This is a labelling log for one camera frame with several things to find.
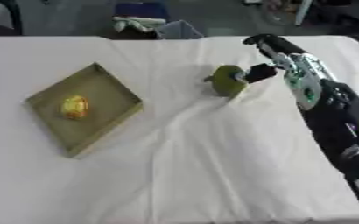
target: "olive green tray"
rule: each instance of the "olive green tray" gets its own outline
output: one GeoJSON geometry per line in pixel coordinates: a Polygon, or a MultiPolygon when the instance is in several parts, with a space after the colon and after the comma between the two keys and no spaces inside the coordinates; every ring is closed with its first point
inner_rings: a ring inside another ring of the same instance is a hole
{"type": "Polygon", "coordinates": [[[36,93],[27,102],[69,157],[84,154],[90,144],[143,107],[140,98],[96,63],[36,93]],[[87,115],[80,120],[66,119],[60,113],[61,103],[72,95],[88,101],[87,115]]]}

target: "green fruit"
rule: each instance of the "green fruit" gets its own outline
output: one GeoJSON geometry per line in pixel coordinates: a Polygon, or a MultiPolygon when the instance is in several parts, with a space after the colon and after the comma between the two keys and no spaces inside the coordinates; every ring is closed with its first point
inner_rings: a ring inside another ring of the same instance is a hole
{"type": "Polygon", "coordinates": [[[204,81],[212,81],[218,95],[234,98],[246,87],[245,83],[234,79],[234,75],[239,73],[243,70],[238,66],[221,66],[204,81]]]}

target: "white tablecloth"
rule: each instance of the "white tablecloth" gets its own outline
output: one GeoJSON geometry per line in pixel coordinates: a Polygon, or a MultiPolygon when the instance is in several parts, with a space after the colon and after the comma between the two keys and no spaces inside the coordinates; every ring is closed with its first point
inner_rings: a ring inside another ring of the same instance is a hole
{"type": "MultiPolygon", "coordinates": [[[[282,76],[233,101],[202,82],[220,65],[267,61],[242,39],[0,38],[0,223],[359,223],[282,76]],[[144,111],[67,158],[25,98],[93,62],[144,111]]],[[[358,43],[290,40],[359,93],[358,43]]]]}

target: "gray floor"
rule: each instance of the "gray floor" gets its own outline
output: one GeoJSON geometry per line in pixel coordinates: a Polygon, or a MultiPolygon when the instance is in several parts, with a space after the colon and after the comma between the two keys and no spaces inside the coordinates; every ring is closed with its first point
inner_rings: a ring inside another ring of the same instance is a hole
{"type": "MultiPolygon", "coordinates": [[[[131,0],[18,0],[25,35],[93,36],[113,32],[111,16],[116,2],[131,0]]],[[[249,36],[261,32],[277,35],[328,34],[327,26],[273,25],[266,21],[260,7],[244,6],[241,0],[160,0],[173,20],[184,19],[205,36],[249,36]]],[[[0,24],[9,23],[0,9],[0,24]]]]}

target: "chair leg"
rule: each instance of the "chair leg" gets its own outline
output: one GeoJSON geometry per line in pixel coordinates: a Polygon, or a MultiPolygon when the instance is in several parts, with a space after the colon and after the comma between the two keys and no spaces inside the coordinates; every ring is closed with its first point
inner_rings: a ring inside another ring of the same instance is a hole
{"type": "Polygon", "coordinates": [[[15,32],[18,35],[23,35],[23,24],[18,3],[15,0],[0,0],[0,4],[3,4],[10,12],[11,22],[15,32]]]}

